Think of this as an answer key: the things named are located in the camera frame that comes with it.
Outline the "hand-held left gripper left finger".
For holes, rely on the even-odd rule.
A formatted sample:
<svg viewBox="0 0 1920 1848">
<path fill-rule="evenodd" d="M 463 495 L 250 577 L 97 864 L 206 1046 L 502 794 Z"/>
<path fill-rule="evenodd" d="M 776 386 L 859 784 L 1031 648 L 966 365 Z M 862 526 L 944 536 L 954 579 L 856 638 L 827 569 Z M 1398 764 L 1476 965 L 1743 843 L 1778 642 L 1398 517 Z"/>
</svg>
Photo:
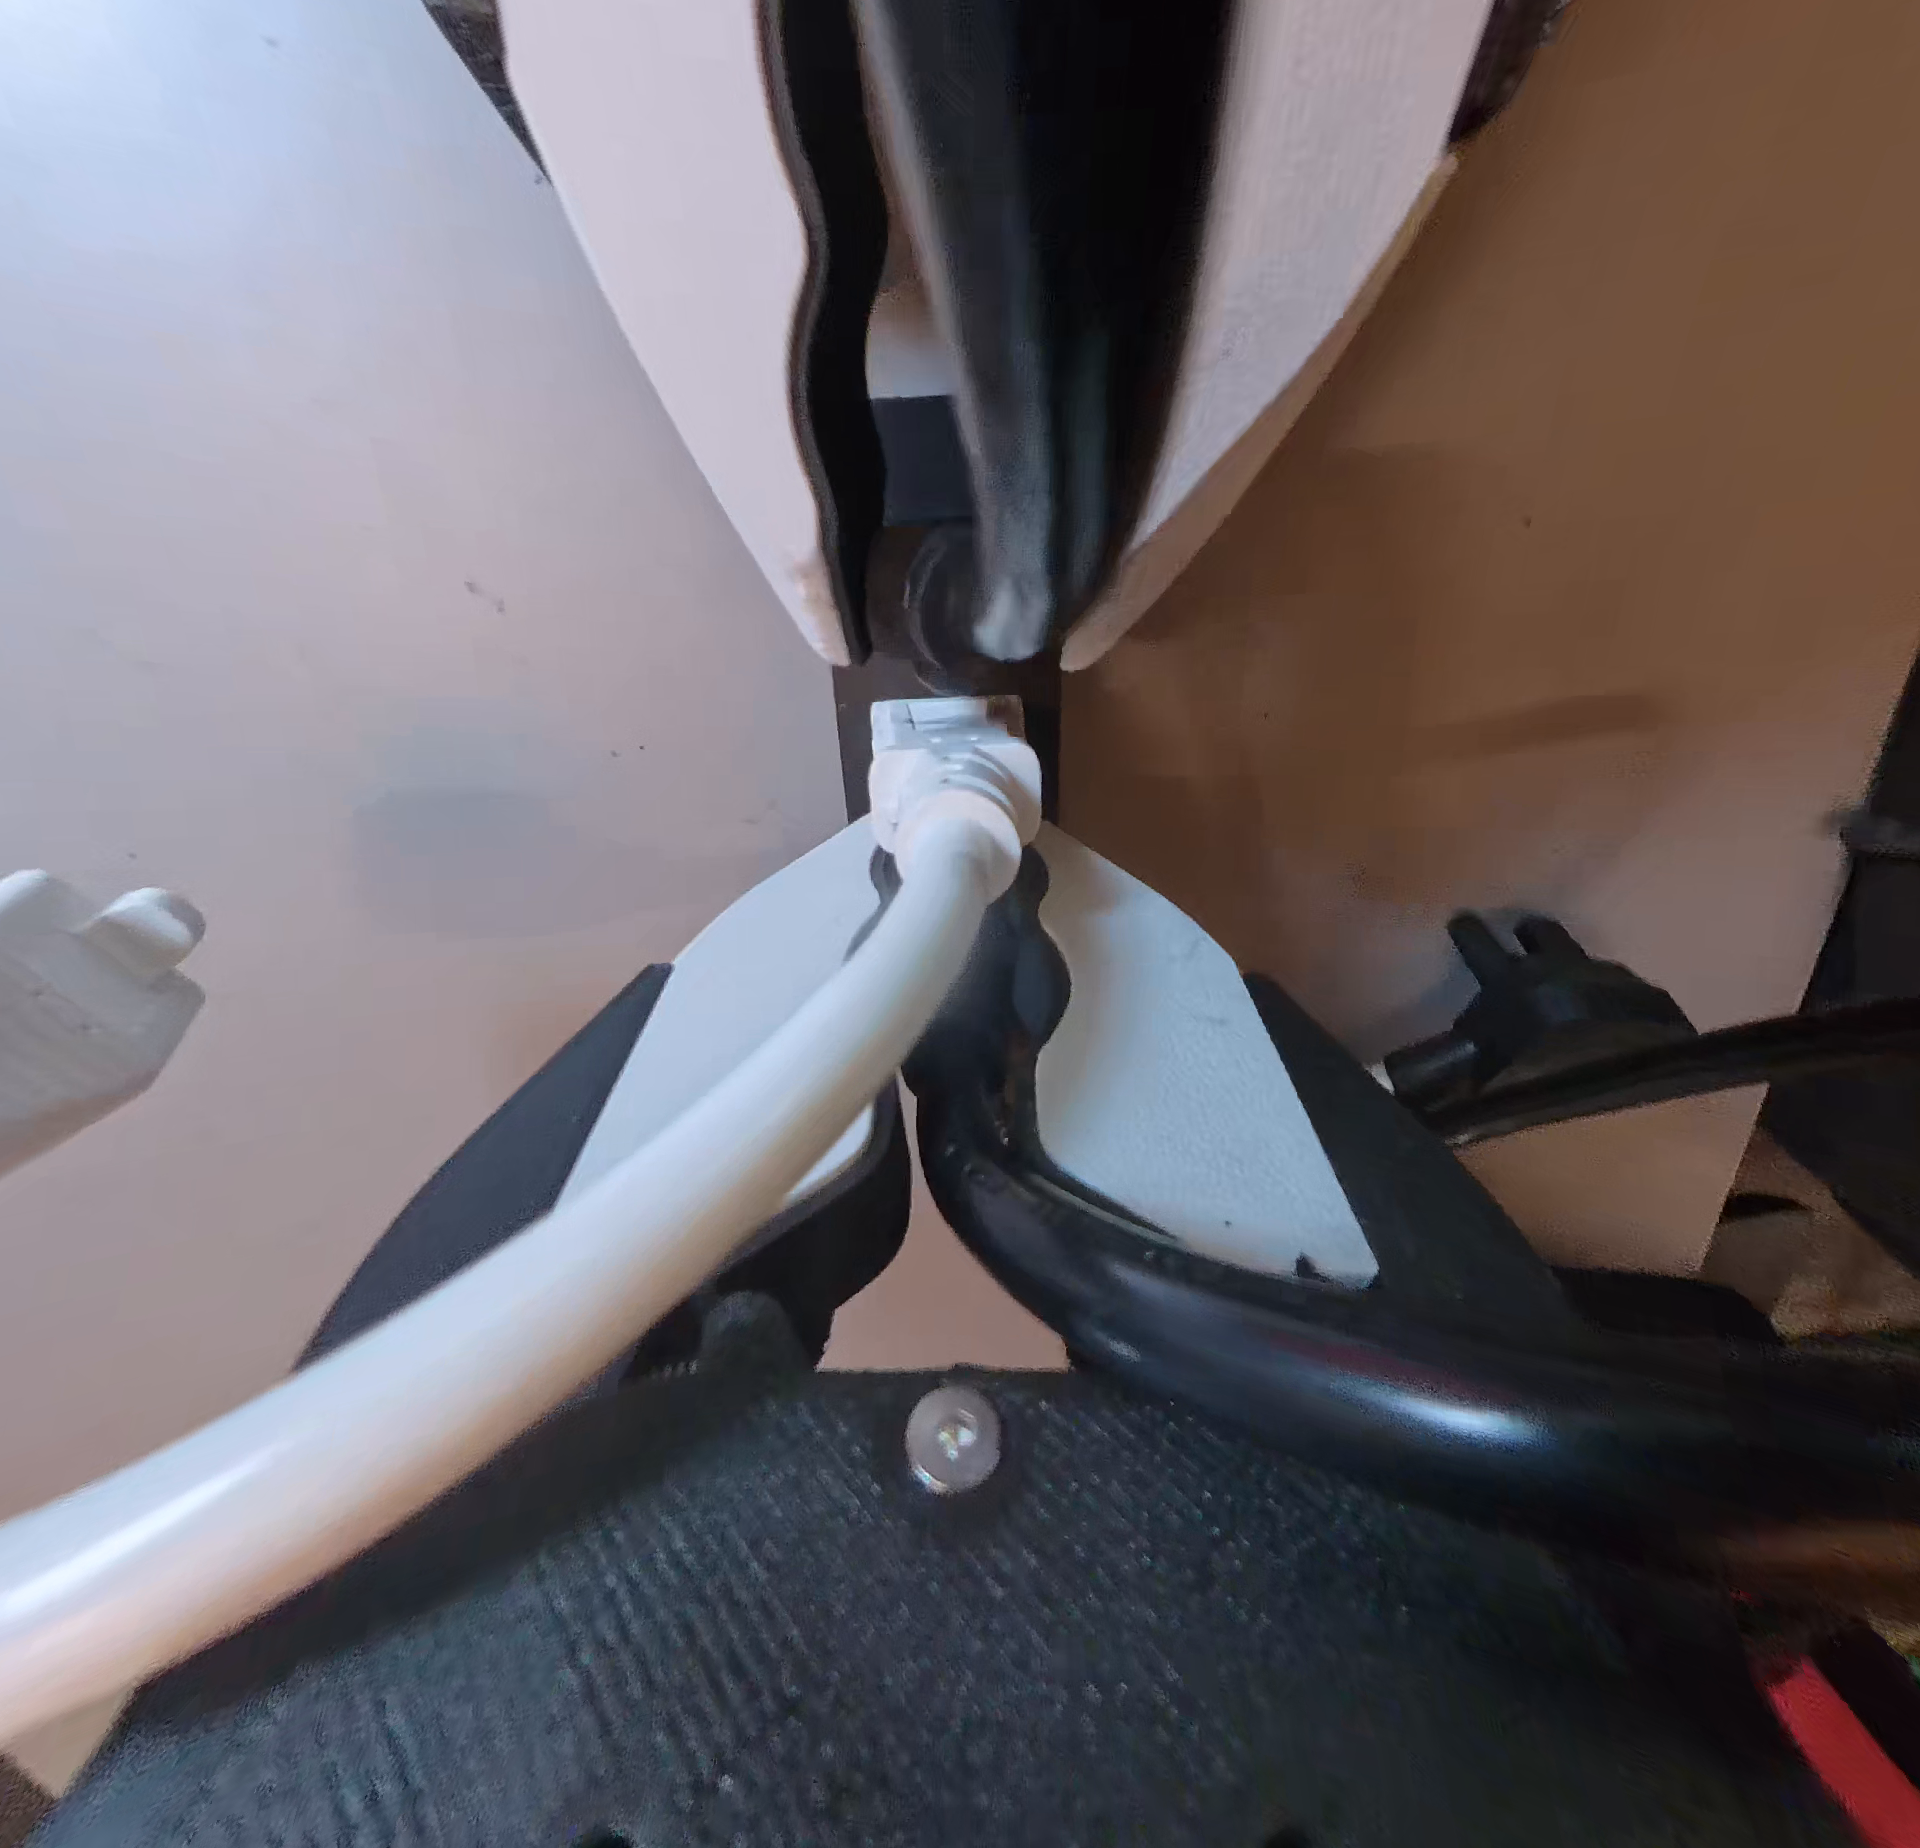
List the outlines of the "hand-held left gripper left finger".
<svg viewBox="0 0 1920 1848">
<path fill-rule="evenodd" d="M 571 1169 L 571 1206 L 602 1210 L 614 1180 L 669 1124 L 734 1078 L 847 961 L 879 915 L 873 828 L 841 828 L 730 902 L 666 965 L 661 993 Z M 698 1256 L 669 1233 L 643 1285 L 713 1285 L 762 1269 L 771 1285 L 873 1285 L 898 1256 L 913 1192 L 898 1081 L 882 1078 L 768 1224 Z"/>
</svg>

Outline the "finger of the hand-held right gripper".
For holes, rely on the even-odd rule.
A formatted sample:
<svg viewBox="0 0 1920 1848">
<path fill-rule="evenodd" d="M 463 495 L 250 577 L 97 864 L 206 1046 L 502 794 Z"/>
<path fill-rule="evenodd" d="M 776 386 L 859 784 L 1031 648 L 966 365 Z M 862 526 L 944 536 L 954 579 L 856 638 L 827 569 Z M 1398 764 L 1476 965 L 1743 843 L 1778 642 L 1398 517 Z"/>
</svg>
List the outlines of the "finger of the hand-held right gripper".
<svg viewBox="0 0 1920 1848">
<path fill-rule="evenodd" d="M 799 635 L 868 657 L 806 423 L 828 223 L 779 0 L 496 0 L 509 85 L 690 459 Z"/>
<path fill-rule="evenodd" d="M 1203 255 L 1148 504 L 1062 642 L 1089 669 L 1288 439 L 1451 178 L 1496 0 L 1236 0 Z"/>
</svg>

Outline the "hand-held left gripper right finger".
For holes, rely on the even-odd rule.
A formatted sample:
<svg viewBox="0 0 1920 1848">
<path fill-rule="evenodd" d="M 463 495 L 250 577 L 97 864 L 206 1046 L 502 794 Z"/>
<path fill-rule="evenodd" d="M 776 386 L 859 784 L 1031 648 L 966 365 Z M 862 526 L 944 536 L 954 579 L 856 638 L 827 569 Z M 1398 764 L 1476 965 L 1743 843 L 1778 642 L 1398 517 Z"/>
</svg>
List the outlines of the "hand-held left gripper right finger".
<svg viewBox="0 0 1920 1848">
<path fill-rule="evenodd" d="M 1037 1046 L 1037 1140 L 1176 1243 L 1300 1280 L 1374 1285 L 1378 1256 L 1224 946 L 1057 825 L 1037 908 L 1070 997 Z"/>
</svg>

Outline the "black power strip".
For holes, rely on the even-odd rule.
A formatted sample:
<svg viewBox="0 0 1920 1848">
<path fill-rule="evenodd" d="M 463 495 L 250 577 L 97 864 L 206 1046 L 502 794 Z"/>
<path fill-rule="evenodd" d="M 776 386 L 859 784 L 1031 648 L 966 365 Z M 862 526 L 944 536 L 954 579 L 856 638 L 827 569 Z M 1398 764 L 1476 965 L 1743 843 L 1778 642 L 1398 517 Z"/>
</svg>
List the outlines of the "black power strip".
<svg viewBox="0 0 1920 1848">
<path fill-rule="evenodd" d="M 974 493 L 956 413 L 948 394 L 879 398 L 882 526 L 868 574 L 873 653 L 832 669 L 847 816 L 868 809 L 873 756 L 869 707 L 960 696 L 1017 696 L 1037 747 L 1045 813 L 1062 791 L 1062 677 L 1054 661 L 966 661 L 956 672 L 929 661 L 939 642 L 911 606 L 913 595 L 948 595 L 948 568 L 974 565 Z M 1501 1084 L 1592 1064 L 1625 1053 L 1694 1041 L 1695 1028 L 1668 990 L 1628 965 L 1582 950 L 1548 915 L 1513 919 L 1505 942 L 1473 909 L 1449 915 L 1449 943 L 1473 982 L 1471 999 L 1437 1035 L 1384 1056 L 1384 1084 L 1419 1114 L 1482 1101 Z"/>
</svg>

